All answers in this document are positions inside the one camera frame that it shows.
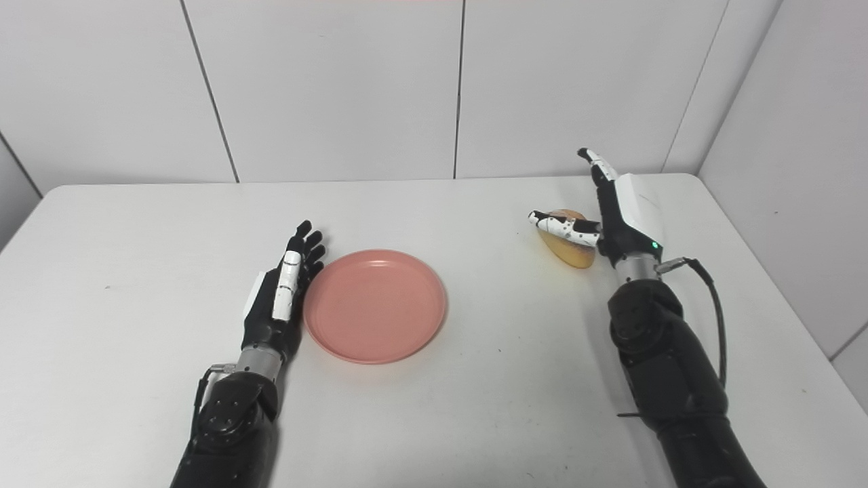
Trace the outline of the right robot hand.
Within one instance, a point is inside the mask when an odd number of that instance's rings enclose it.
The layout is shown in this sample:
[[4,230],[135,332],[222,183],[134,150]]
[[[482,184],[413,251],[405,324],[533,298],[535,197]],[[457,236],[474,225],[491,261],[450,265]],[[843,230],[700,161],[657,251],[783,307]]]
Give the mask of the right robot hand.
[[663,211],[653,189],[636,175],[621,175],[589,148],[580,148],[577,155],[590,165],[601,219],[596,222],[534,210],[529,222],[543,234],[596,248],[612,264],[632,256],[663,262]]

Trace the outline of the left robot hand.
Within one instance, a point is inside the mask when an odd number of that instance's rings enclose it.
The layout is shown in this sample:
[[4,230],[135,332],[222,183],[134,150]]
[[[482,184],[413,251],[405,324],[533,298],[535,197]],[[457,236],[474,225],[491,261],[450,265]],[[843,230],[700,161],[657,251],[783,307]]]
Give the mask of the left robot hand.
[[322,232],[304,220],[286,244],[278,266],[265,272],[254,287],[243,321],[243,350],[266,347],[282,359],[294,358],[300,347],[304,299],[323,270],[325,253]]

